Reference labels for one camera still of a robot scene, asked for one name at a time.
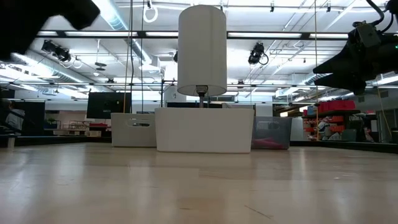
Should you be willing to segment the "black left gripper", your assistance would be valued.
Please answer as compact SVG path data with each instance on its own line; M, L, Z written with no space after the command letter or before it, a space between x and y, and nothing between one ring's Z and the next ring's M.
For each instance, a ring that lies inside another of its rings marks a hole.
M38 34L16 29L40 29L49 17L59 14L82 30L92 25L100 9L92 0L65 0L62 6L52 0L1 0L1 60L9 60L12 53L24 54Z

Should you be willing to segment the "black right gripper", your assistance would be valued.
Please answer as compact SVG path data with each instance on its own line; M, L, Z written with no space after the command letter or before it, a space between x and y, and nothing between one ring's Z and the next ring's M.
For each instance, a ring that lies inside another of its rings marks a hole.
M371 35L366 37L366 52L340 52L313 69L313 73L367 74L366 81L375 80L382 73L397 71L397 36ZM331 74L314 81L316 85L365 92L366 82L354 75Z

